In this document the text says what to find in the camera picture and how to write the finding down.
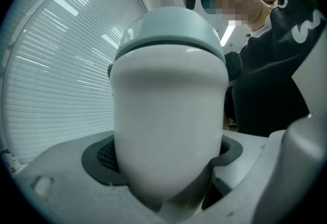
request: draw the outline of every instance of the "black mesh grille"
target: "black mesh grille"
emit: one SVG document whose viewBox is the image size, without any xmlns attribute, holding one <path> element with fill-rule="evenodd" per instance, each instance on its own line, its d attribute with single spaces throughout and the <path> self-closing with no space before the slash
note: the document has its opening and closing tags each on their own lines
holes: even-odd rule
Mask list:
<svg viewBox="0 0 327 224">
<path fill-rule="evenodd" d="M 103 146 L 98 151 L 98 161 L 102 166 L 111 169 L 117 173 L 120 173 L 118 169 L 118 163 L 113 141 Z"/>
</svg>

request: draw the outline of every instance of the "ceiling light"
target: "ceiling light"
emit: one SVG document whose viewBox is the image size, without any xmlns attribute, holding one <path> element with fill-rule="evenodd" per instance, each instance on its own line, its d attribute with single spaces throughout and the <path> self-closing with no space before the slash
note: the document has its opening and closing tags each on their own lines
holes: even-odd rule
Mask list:
<svg viewBox="0 0 327 224">
<path fill-rule="evenodd" d="M 221 46 L 225 46 L 225 44 L 228 41 L 230 35 L 232 34 L 234 28 L 235 28 L 235 22 L 234 22 L 234 24 L 231 24 L 231 22 L 230 22 L 227 29 L 226 29 L 226 31 L 225 31 L 225 33 L 224 33 L 224 35 L 223 35 L 223 38 L 220 41 Z"/>
<path fill-rule="evenodd" d="M 66 3 L 64 0 L 53 0 L 60 6 L 62 6 L 64 9 L 66 9 L 69 13 L 71 13 L 73 16 L 78 15 L 78 11 L 75 10 L 72 6 L 70 6 L 68 3 Z"/>
</svg>

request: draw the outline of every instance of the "person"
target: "person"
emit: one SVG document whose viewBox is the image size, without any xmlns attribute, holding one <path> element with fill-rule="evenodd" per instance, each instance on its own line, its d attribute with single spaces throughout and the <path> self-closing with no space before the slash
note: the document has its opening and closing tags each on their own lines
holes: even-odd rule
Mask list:
<svg viewBox="0 0 327 224">
<path fill-rule="evenodd" d="M 237 131 L 269 137 L 307 116 L 308 107 L 292 75 L 326 25 L 318 3 L 315 0 L 201 2 L 207 13 L 221 13 L 251 30 L 239 52 L 242 71 L 226 93 L 225 116 L 236 122 Z"/>
</svg>

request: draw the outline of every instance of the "white plastic casing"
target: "white plastic casing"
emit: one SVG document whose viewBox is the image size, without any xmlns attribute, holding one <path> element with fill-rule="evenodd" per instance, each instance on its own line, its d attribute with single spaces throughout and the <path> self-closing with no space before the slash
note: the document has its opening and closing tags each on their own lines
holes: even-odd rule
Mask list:
<svg viewBox="0 0 327 224">
<path fill-rule="evenodd" d="M 192 194 L 207 181 L 190 184 L 219 155 L 226 66 L 202 49 L 153 45 L 118 58 L 110 82 L 115 151 L 130 190 L 170 222 L 191 216 L 204 198 L 194 204 Z"/>
</svg>

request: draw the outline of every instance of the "white robot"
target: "white robot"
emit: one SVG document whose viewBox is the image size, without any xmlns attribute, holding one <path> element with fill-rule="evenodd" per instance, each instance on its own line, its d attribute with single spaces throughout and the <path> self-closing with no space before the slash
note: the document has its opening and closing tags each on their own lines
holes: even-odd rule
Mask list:
<svg viewBox="0 0 327 224">
<path fill-rule="evenodd" d="M 303 69 L 317 65 L 320 44 Z M 270 138 L 222 130 L 226 60 L 191 10 L 133 22 L 108 76 L 114 131 L 55 145 L 14 176 L 49 222 L 277 223 L 324 167 L 321 107 Z"/>
</svg>

